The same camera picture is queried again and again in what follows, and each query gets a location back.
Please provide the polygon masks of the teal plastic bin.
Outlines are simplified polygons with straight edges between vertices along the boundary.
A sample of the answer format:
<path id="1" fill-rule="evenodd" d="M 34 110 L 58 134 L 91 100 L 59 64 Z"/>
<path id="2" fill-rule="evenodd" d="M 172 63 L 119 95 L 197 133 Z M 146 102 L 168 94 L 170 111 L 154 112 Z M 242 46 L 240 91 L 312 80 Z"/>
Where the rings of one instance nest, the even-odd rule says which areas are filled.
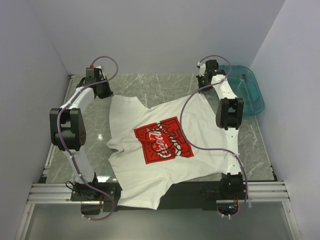
<path id="1" fill-rule="evenodd" d="M 244 101 L 243 118 L 254 117 L 264 110 L 265 103 L 259 85 L 248 67 L 233 65 L 227 80 L 232 91 Z"/>

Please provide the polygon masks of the white t-shirt red print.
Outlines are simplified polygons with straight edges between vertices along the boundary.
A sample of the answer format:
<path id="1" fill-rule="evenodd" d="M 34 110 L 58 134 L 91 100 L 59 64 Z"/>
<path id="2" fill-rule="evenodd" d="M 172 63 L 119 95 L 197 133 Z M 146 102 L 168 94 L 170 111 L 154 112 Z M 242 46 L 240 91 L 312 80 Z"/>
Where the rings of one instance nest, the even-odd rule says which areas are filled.
<path id="1" fill-rule="evenodd" d="M 109 162 L 121 186 L 119 205 L 157 209 L 173 184 L 225 173 L 225 137 L 203 94 L 147 108 L 138 98 L 111 99 Z"/>

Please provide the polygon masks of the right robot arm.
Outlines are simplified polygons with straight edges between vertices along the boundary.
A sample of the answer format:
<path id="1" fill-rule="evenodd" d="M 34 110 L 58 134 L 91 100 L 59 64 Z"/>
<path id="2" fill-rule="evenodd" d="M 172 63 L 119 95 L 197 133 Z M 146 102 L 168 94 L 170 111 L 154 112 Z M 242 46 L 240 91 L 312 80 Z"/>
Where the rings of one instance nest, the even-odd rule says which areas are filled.
<path id="1" fill-rule="evenodd" d="M 242 168 L 239 161 L 238 134 L 242 123 L 244 100 L 238 97 L 228 82 L 223 69 L 219 68 L 217 60 L 210 59 L 205 63 L 198 62 L 199 74 L 196 76 L 201 91 L 214 89 L 218 96 L 218 108 L 215 114 L 215 123 L 225 137 L 221 151 L 224 155 L 226 172 L 221 174 L 220 187 L 217 191 L 222 198 L 232 199 L 245 190 Z"/>

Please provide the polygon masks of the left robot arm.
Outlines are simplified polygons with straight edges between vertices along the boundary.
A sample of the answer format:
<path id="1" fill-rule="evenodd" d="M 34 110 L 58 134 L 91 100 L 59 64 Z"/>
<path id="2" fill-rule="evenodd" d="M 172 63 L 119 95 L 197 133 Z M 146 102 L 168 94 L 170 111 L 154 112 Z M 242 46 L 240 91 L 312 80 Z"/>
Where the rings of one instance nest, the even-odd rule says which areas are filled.
<path id="1" fill-rule="evenodd" d="M 106 197 L 100 192 L 97 175 L 84 149 L 87 132 L 83 112 L 96 98 L 104 99 L 113 95 L 107 80 L 101 65 L 91 65 L 70 99 L 49 112 L 51 142 L 63 151 L 75 175 L 74 183 L 67 182 L 71 184 L 67 187 L 72 191 L 73 201 L 103 201 Z"/>

